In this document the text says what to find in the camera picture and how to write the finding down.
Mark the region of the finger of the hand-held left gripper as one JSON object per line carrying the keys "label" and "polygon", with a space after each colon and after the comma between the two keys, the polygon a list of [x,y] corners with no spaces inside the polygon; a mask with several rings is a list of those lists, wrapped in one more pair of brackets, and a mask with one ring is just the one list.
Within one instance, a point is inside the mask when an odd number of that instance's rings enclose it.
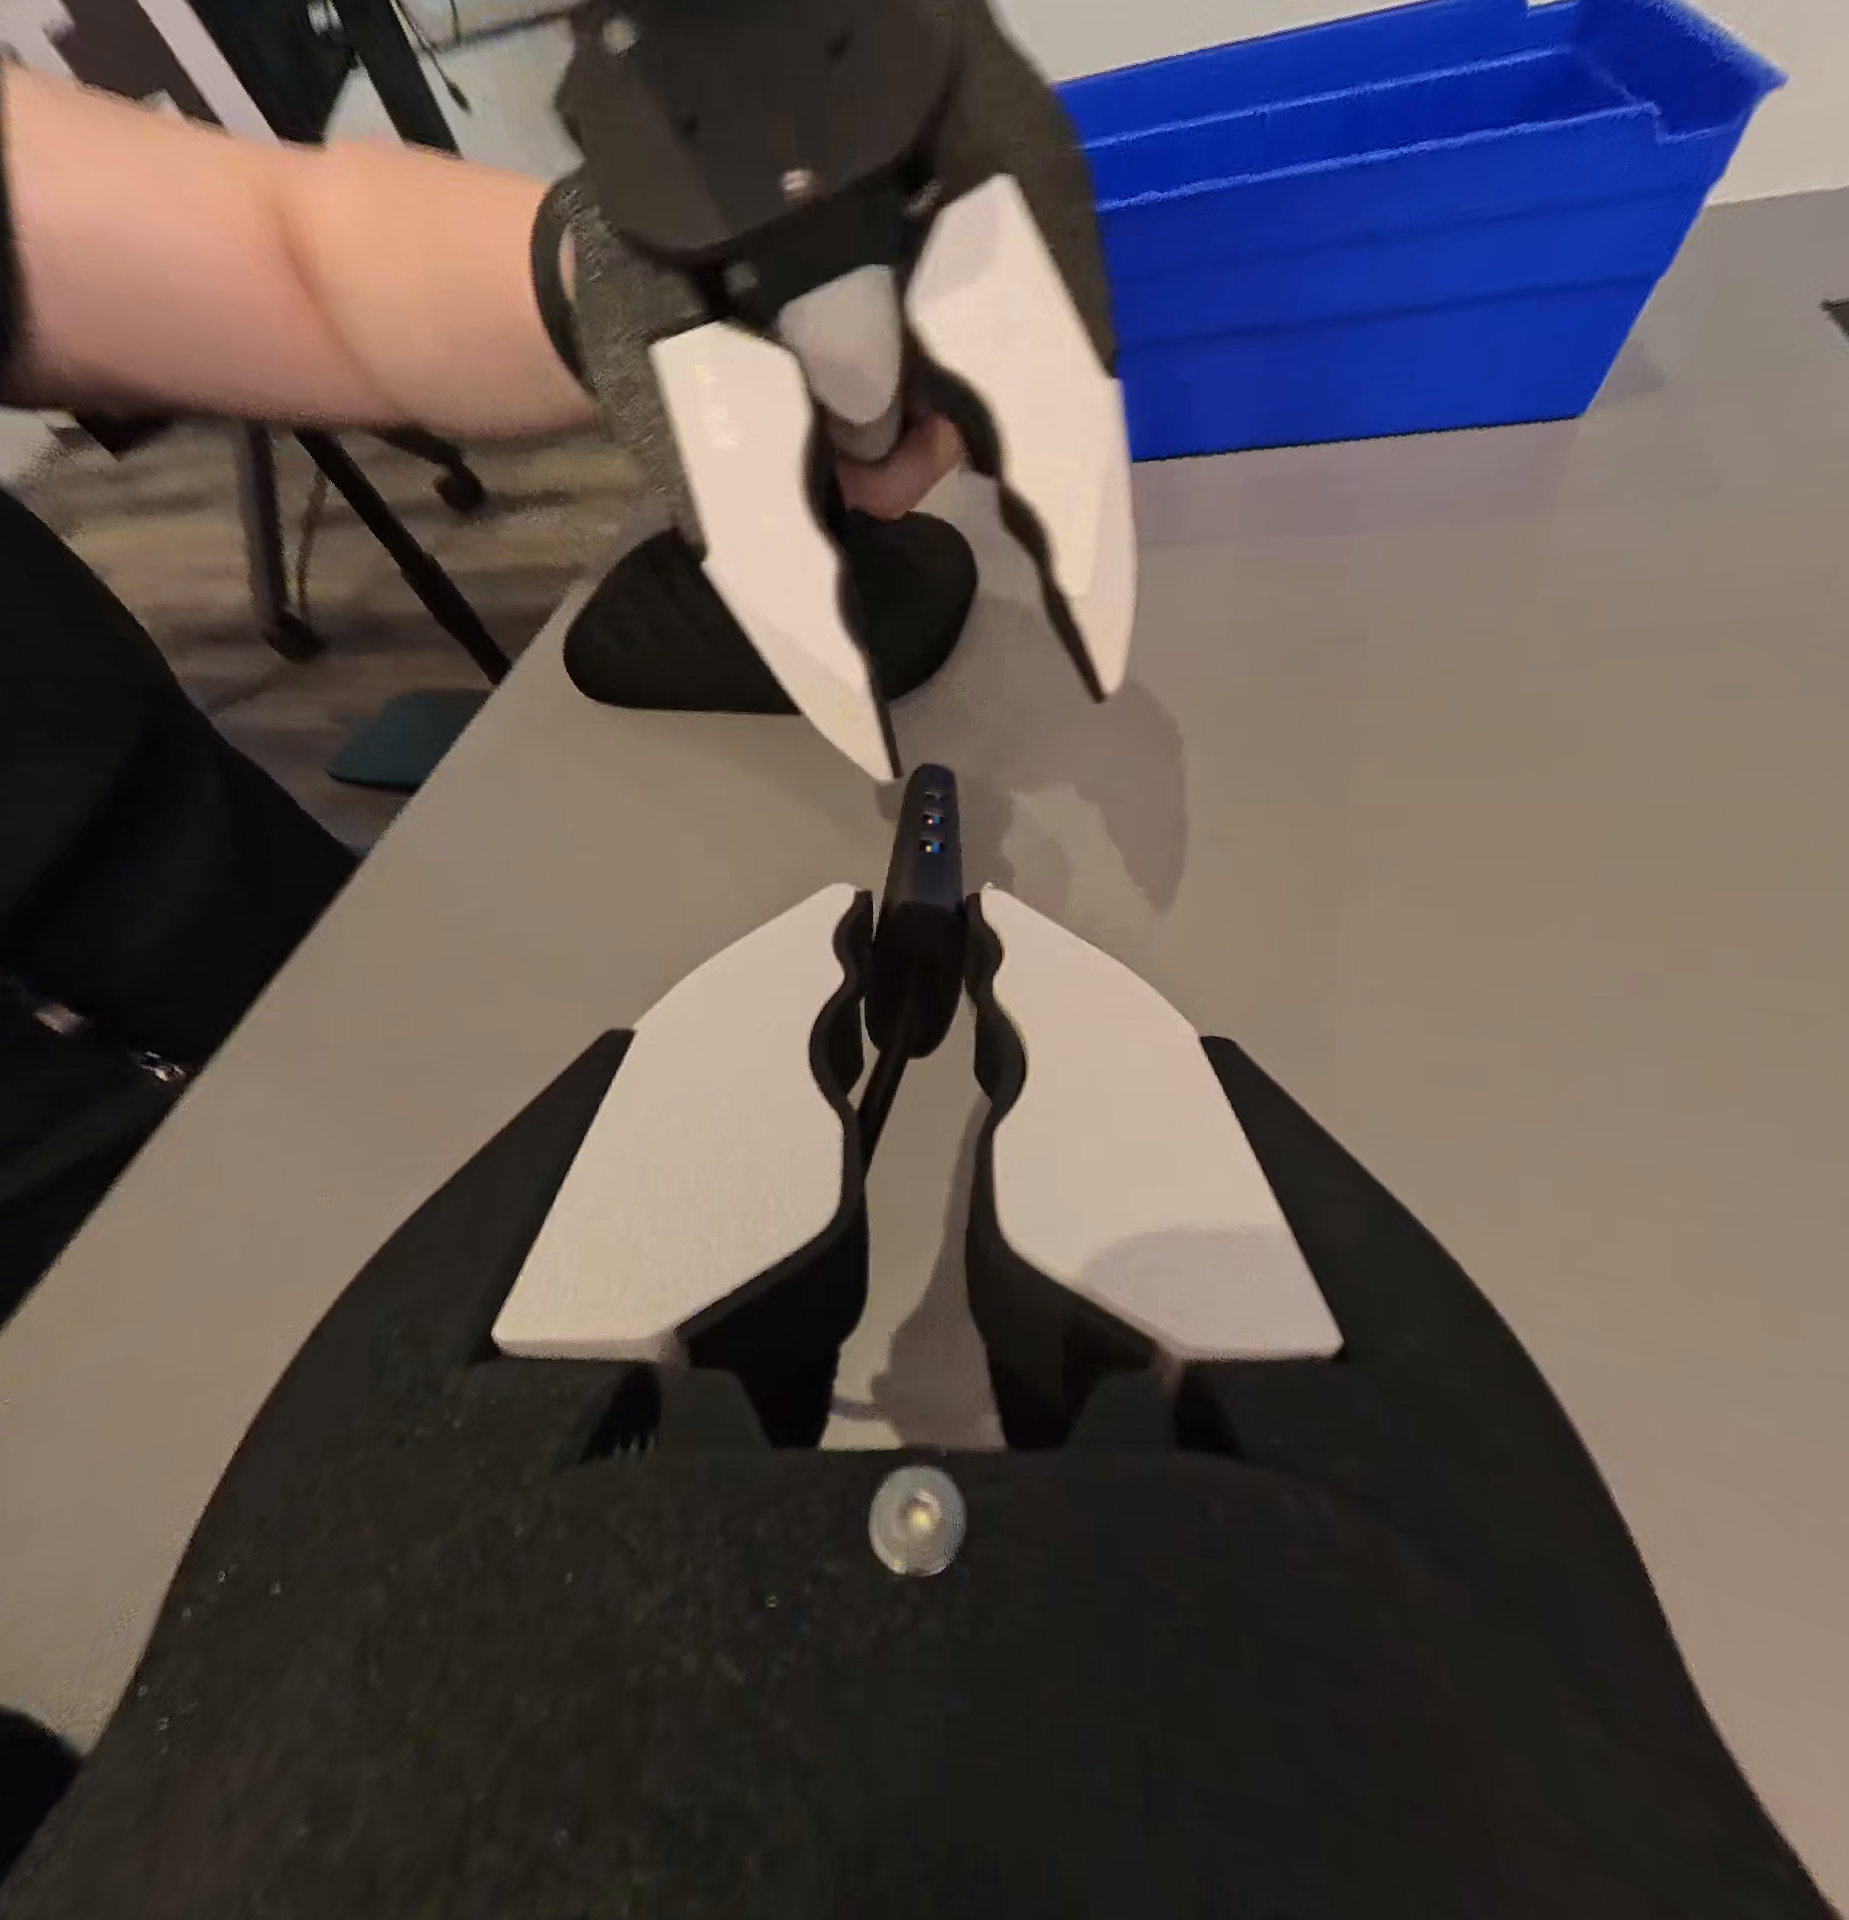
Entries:
{"label": "finger of the hand-held left gripper", "polygon": [[699,325],[649,351],[700,571],[786,700],[859,774],[900,774],[854,585],[822,515],[814,406],[795,357],[739,325]]}
{"label": "finger of the hand-held left gripper", "polygon": [[929,225],[910,271],[910,341],[1102,705],[1126,686],[1137,608],[1121,385],[1012,174],[968,187]]}

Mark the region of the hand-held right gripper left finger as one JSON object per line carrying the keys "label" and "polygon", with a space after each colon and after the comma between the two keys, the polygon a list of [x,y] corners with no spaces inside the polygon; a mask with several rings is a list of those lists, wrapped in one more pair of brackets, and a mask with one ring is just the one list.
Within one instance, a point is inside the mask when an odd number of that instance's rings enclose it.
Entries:
{"label": "hand-held right gripper left finger", "polygon": [[859,1190],[869,898],[822,885],[643,1019],[491,1322],[501,1355],[672,1355]]}

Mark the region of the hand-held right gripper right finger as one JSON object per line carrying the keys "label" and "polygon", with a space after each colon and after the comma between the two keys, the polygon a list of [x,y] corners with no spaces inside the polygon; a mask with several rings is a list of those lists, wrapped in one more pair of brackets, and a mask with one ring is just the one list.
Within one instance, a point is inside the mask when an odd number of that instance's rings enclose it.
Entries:
{"label": "hand-held right gripper right finger", "polygon": [[1162,1361],[1340,1355],[1336,1319],[1192,1019],[1002,885],[977,895],[968,930],[1004,1250]]}

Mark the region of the black USB plug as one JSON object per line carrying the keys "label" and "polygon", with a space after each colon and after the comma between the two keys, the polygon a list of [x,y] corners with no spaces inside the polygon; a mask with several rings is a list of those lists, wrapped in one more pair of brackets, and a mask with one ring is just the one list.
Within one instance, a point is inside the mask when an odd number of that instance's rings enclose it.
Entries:
{"label": "black USB plug", "polygon": [[863,1038],[872,1048],[858,1094],[858,1148],[872,1166],[889,1113],[914,1061],[935,1054],[962,998],[962,822],[950,767],[924,764],[908,781],[884,893],[872,919]]}

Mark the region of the blue plastic bin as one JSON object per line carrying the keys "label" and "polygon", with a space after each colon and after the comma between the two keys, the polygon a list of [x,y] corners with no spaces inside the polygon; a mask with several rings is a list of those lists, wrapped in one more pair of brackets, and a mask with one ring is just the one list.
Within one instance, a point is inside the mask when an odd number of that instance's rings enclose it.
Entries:
{"label": "blue plastic bin", "polygon": [[1412,5],[1060,81],[1131,461],[1584,415],[1780,85],[1688,5]]}

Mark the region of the person's left forearm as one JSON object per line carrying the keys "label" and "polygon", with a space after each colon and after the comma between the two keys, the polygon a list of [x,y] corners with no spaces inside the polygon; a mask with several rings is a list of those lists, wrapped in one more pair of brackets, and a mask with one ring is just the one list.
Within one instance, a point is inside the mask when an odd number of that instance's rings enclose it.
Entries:
{"label": "person's left forearm", "polygon": [[0,406],[576,432],[540,204],[455,156],[245,142],[0,57]]}

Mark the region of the grey desk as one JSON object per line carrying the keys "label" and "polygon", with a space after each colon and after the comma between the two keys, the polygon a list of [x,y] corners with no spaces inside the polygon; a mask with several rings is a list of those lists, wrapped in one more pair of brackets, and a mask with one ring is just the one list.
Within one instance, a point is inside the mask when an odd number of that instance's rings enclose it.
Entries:
{"label": "grey desk", "polygon": [[[1586,418],[1137,474],[1093,708],[990,594],[965,872],[1242,1041],[1461,1261],[1765,1779],[1849,1757],[1849,187],[1702,220]],[[0,1338],[0,1701],[94,1739],[339,1284],[878,804],[540,635]]]}

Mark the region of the person's left hand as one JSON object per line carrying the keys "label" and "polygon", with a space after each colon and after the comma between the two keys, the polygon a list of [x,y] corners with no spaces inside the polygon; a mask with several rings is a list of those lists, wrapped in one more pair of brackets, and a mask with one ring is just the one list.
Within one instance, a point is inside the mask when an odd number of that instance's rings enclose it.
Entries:
{"label": "person's left hand", "polygon": [[908,519],[957,469],[962,469],[957,428],[941,418],[910,422],[875,461],[839,454],[834,477],[845,507],[883,522]]}

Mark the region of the black wrist rest pad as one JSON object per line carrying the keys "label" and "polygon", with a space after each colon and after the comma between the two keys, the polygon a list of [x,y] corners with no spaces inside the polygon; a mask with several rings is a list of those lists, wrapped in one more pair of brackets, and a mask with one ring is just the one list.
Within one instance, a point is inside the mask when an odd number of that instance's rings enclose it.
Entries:
{"label": "black wrist rest pad", "polygon": [[[869,661],[889,702],[929,686],[960,645],[980,564],[931,515],[834,522]],[[625,548],[563,635],[571,684],[596,705],[792,716],[798,708],[672,530]]]}

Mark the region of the black tripod stand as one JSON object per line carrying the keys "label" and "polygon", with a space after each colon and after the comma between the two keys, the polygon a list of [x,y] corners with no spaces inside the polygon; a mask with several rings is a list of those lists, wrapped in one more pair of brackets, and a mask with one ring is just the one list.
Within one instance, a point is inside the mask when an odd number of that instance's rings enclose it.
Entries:
{"label": "black tripod stand", "polygon": [[[404,5],[143,5],[143,15],[157,25],[217,127],[318,142],[329,125],[345,76],[362,70],[397,142],[458,156],[453,123],[429,85],[424,60],[429,45]],[[497,684],[507,672],[497,644],[370,487],[349,448],[329,432],[315,428],[291,428],[286,441],[308,454],[315,481],[326,484],[383,548],[420,612],[470,659],[486,684]],[[310,633],[305,594],[286,585],[275,469],[275,432],[240,423],[232,432],[232,472],[257,635],[286,661],[315,661],[323,644]]]}

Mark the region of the person's black clothing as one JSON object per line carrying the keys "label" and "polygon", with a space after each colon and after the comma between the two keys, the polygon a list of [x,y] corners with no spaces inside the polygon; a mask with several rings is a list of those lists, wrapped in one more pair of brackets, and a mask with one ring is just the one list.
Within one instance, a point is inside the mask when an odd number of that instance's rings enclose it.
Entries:
{"label": "person's black clothing", "polygon": [[0,1328],[356,864],[0,487]]}

